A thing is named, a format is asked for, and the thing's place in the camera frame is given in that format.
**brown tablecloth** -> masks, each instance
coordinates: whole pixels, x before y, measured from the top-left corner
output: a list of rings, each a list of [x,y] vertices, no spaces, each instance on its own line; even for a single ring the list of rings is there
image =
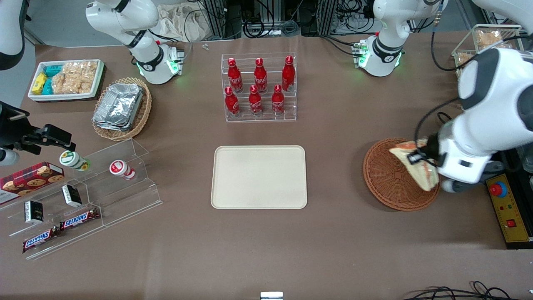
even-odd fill
[[[464,34],[437,35],[442,64]],[[469,289],[470,280],[481,280],[527,297],[533,252],[503,250],[484,187],[442,192],[427,209],[396,212],[379,203],[362,178],[362,160],[374,142],[412,138],[430,108],[456,95],[455,74],[434,66],[429,42],[429,35],[413,34],[400,66],[385,78],[354,69],[348,55],[319,38],[209,42],[209,51],[195,44],[182,76],[149,85],[154,104],[136,138],[151,152],[148,173],[164,204],[37,261],[26,261],[20,239],[4,234],[1,295],[258,299],[261,291],[281,290],[286,299],[401,299],[415,289]],[[104,86],[139,77],[123,46],[38,46],[36,51],[38,62],[103,60]],[[284,51],[297,52],[298,120],[226,124],[221,54]],[[91,126],[94,103],[25,99],[23,108],[31,112],[33,125],[52,123],[71,132],[77,151],[87,155],[113,144]],[[422,134],[438,127],[430,118]],[[308,205],[301,210],[211,207],[213,154],[221,145],[304,147]],[[55,162],[61,151],[22,153],[18,165],[2,167],[1,173]]]

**coca-cola bottle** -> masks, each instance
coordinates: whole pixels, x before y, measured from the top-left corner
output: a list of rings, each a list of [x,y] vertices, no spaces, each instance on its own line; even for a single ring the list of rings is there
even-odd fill
[[[240,117],[240,108],[237,100],[237,96],[233,94],[233,90],[230,86],[226,87],[226,107],[228,108],[230,117]]]
[[[240,70],[237,67],[235,58],[228,58],[228,78],[230,80],[231,87],[235,93],[240,93],[243,91],[243,77],[240,74]]]
[[[259,117],[263,114],[263,107],[261,106],[261,95],[258,93],[257,86],[252,84],[250,86],[250,96],[248,97],[250,101],[250,108],[252,109],[252,115]]]
[[[284,91],[294,90],[294,77],[296,76],[296,70],[293,66],[294,57],[288,55],[285,58],[285,66],[281,71],[281,87]]]
[[[272,111],[274,116],[282,116],[285,112],[284,108],[285,96],[281,93],[281,85],[274,86],[274,94],[272,95]]]
[[[255,78],[255,85],[257,85],[257,90],[259,93],[264,93],[267,91],[267,71],[265,70],[265,67],[263,67],[263,59],[257,58],[255,60],[255,71],[254,71],[254,78]]]

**red button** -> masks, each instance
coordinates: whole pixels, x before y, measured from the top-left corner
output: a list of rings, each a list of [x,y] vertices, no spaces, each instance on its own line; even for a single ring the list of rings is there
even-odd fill
[[[495,183],[490,185],[489,191],[494,196],[500,196],[503,193],[503,188],[499,184]]]

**green led light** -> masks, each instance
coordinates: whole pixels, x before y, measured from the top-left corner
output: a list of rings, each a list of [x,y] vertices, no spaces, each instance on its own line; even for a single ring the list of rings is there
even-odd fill
[[[170,72],[172,72],[172,74],[177,73],[177,62],[167,60],[167,65],[170,69]]]
[[[359,67],[361,68],[366,67],[367,62],[368,62],[368,55],[366,54],[362,56],[361,59],[359,59]]]
[[[396,61],[396,65],[394,65],[394,67],[398,67],[398,65],[400,64],[400,58],[401,58],[401,52],[400,54],[398,54],[398,60]]]
[[[137,68],[139,68],[139,72],[141,73],[141,75],[144,76],[144,73],[142,72],[142,68],[141,66],[139,66],[139,63],[137,63]]]

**wicker basket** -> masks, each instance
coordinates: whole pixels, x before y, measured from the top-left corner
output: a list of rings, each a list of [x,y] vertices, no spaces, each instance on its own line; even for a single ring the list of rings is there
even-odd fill
[[[148,120],[148,115],[150,114],[150,109],[152,108],[152,96],[150,95],[150,91],[148,90],[148,87],[144,82],[137,78],[123,78],[119,79],[114,83],[125,83],[125,84],[137,84],[141,86],[144,89],[144,94],[142,95],[141,99],[141,105],[139,106],[139,110],[137,111],[137,116],[135,116],[135,121],[133,122],[133,128],[128,131],[117,131],[117,130],[109,130],[109,129],[103,129],[96,124],[93,123],[93,128],[98,133],[99,136],[103,138],[107,138],[114,141],[122,141],[127,140],[129,138],[133,138],[134,136],[138,135],[139,132],[141,132],[142,128],[146,124],[146,121]],[[96,107],[94,108],[94,111],[98,109],[98,106],[102,102],[103,95],[107,92],[111,84],[100,94],[100,98],[98,98],[98,102],[96,103]]]
[[[431,191],[421,189],[401,161],[389,152],[402,138],[384,139],[374,144],[365,155],[363,176],[370,191],[388,207],[414,211],[426,208],[437,197],[440,183]]]

